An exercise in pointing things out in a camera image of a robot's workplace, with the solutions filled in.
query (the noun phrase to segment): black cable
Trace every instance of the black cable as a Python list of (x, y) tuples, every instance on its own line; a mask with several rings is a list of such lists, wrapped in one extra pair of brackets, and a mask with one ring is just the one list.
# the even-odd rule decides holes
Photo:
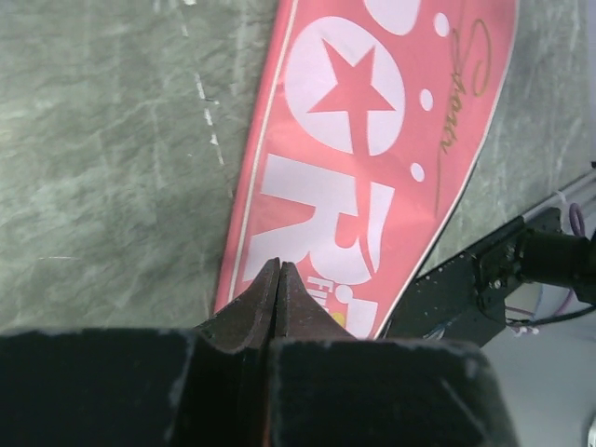
[(561, 323), (563, 321), (569, 321), (571, 319), (580, 318), (587, 314), (591, 314), (595, 310), (596, 310), (596, 305), (590, 305), (590, 306), (586, 307), (585, 309), (578, 310), (576, 312), (570, 312), (568, 314), (557, 315), (555, 317), (541, 318), (541, 319), (535, 319), (535, 320), (513, 319), (513, 320), (510, 320), (509, 322), (506, 322), (505, 324), (507, 324), (510, 328), (522, 328), (522, 327), (527, 327), (527, 326), (545, 326), (547, 324)]

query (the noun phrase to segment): white dot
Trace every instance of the white dot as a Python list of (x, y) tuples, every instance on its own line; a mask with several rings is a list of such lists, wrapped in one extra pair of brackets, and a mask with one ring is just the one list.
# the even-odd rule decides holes
[(425, 170), (418, 163), (412, 163), (410, 173), (417, 182), (423, 182), (425, 179)]
[(426, 111), (432, 109), (432, 93), (430, 93), (430, 90), (426, 88), (422, 89), (420, 92), (420, 105), (422, 105), (422, 108)]
[(335, 288), (335, 298), (343, 305), (347, 305), (354, 298), (354, 292), (350, 286), (341, 284)]
[(442, 12), (435, 16), (435, 31), (441, 37), (445, 37), (449, 34), (449, 20)]

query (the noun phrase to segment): marble countertop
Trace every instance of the marble countertop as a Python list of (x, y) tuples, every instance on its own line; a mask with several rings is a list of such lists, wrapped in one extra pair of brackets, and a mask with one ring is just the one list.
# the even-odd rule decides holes
[[(276, 3), (0, 3), (0, 329), (209, 315)], [(585, 8), (521, 2), (486, 144), (426, 268), (589, 170)]]

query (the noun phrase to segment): cursive signature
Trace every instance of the cursive signature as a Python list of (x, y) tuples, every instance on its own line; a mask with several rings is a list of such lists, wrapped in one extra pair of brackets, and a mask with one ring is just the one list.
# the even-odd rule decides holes
[(446, 154), (455, 142), (457, 142), (457, 117), (462, 111), (462, 95), (467, 95), (467, 89), (464, 86), (463, 73), (467, 66), (467, 58), (472, 45), (482, 39), (486, 45), (486, 54), (476, 61), (474, 72), (471, 78), (471, 92), (475, 97), (484, 94), (491, 75), (492, 44), (491, 36), (484, 20), (475, 19), (470, 27), (470, 38), (467, 42), (465, 51), (462, 51), (461, 34), (459, 30), (453, 30), (452, 61), (453, 69), (451, 72), (452, 84), (450, 88), (449, 110), (443, 123), (443, 132), (440, 139), (440, 148)]

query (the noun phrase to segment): pink sign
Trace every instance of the pink sign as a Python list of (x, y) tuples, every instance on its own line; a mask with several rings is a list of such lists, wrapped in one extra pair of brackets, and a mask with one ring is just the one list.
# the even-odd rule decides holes
[(281, 0), (216, 309), (279, 257), (378, 335), (466, 186), (516, 18), (516, 0)]

